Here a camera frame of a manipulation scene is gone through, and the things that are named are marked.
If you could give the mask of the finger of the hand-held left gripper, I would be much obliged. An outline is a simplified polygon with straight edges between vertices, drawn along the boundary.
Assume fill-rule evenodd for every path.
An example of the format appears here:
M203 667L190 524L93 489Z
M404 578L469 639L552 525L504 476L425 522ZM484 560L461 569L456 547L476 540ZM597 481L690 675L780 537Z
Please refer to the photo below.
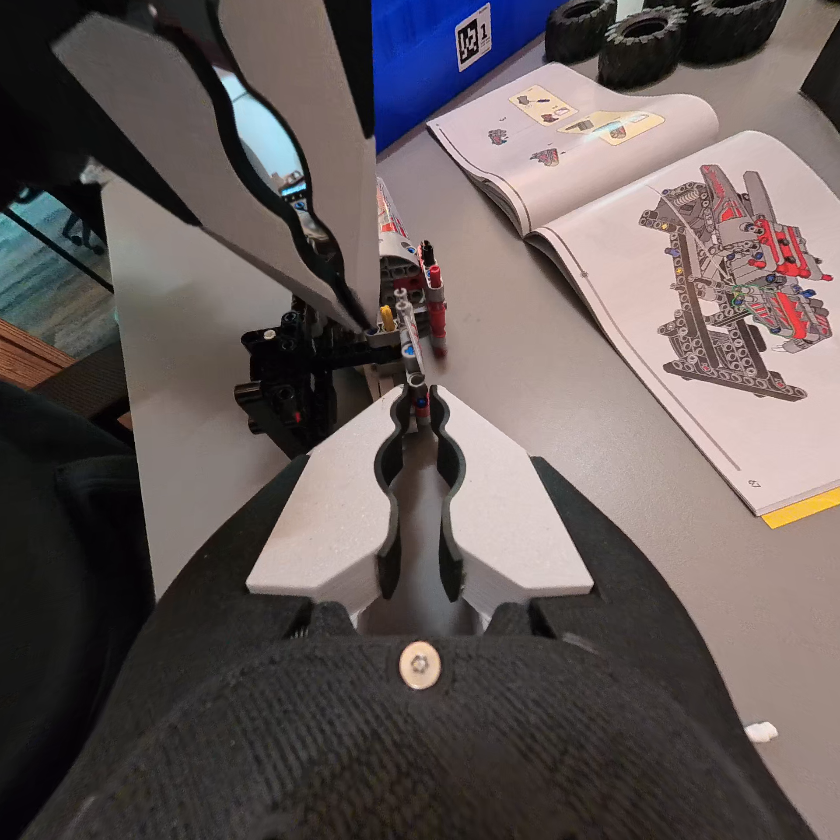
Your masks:
M380 294L375 141L364 136L326 7L223 1L219 27L243 82L293 136L310 214L342 258L342 298L357 323L372 323Z
M92 13L53 52L200 227L346 329L370 327L370 14L205 12L245 89L290 137L308 212L250 163L212 61L183 30Z

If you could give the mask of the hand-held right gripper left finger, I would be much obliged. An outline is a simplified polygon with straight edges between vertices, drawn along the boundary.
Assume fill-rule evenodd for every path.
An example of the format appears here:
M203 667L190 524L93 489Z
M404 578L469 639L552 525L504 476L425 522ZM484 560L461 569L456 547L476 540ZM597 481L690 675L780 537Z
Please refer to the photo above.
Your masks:
M357 627L392 597L402 548L392 483L403 469L403 389L315 447L246 585L258 595L341 604Z

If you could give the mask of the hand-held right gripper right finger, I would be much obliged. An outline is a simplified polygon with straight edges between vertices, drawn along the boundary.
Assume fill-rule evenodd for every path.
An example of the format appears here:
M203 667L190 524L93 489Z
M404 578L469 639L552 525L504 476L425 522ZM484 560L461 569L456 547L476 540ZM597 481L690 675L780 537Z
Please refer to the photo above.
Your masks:
M439 573L484 632L499 606L592 593L594 580L527 450L434 388L437 472L447 486Z

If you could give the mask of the toy brick vehicle model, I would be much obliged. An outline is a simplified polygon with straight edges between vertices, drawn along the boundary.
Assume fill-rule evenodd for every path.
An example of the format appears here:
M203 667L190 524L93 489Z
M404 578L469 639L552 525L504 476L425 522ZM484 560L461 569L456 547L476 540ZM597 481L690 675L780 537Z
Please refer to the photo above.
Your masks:
M252 434L263 434L292 458L320 444L338 424L337 371L364 376L372 401L408 387L409 429L430 417L424 341L448 353L447 301L440 265L427 240L406 231L383 179L376 177L380 286L371 327L352 332L298 297L279 325L246 332L247 383L234 399Z

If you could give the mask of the blue plastic box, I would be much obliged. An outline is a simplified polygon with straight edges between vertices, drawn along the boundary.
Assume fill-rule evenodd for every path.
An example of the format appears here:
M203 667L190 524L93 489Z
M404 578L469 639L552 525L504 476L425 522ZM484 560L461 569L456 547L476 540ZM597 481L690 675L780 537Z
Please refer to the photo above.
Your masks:
M373 1L377 153L542 34L562 1Z

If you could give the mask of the office chair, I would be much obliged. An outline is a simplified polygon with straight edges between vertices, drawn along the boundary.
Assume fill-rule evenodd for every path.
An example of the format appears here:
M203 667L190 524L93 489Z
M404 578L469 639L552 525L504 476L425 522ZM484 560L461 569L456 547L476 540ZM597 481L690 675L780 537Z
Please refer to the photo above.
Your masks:
M106 253L106 247L97 241L93 241L92 228L89 223L77 213L71 212L68 216L61 235L63 238L69 240L74 246L84 248L95 256L103 256Z

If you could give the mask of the person's dark clothing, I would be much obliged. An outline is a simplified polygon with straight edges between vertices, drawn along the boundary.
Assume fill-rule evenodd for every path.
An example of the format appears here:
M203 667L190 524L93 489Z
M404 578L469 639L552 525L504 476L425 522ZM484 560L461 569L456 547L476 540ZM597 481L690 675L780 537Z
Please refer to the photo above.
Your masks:
M153 604L133 449L3 382L2 838L67 774Z

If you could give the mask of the black rubber toy tyre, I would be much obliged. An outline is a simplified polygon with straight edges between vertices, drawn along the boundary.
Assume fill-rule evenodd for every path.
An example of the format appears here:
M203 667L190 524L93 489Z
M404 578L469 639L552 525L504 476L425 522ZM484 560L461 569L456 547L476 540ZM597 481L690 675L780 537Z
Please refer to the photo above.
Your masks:
M750 56L772 35L785 1L695 1L680 58L715 66Z
M689 13L680 6L646 7L606 30L598 82L613 90L651 85L676 68Z
M617 1L568 1L556 7L546 20L545 59L571 65L596 56L616 11Z

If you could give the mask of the open instruction booklet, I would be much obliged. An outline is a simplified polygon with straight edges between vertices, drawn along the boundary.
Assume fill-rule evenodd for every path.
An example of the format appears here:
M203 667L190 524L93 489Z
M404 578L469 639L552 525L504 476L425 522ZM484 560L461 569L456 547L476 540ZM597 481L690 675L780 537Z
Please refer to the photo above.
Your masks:
M687 94L547 64L428 131L759 516L838 488L839 203Z

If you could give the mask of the yellow paper sheet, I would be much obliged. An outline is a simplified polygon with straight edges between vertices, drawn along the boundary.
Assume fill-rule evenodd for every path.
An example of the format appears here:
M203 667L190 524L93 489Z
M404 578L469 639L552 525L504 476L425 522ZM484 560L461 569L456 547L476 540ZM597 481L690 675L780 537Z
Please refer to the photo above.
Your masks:
M763 514L762 520L771 529L779 529L787 524L814 516L817 513L837 508L839 502L840 489L837 487Z

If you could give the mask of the black box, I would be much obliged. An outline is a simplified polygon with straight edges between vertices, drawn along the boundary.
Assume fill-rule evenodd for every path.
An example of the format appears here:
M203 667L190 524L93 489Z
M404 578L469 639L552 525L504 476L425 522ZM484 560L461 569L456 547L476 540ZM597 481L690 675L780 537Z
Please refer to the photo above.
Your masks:
M839 41L830 38L801 85L801 93L815 104L839 131Z

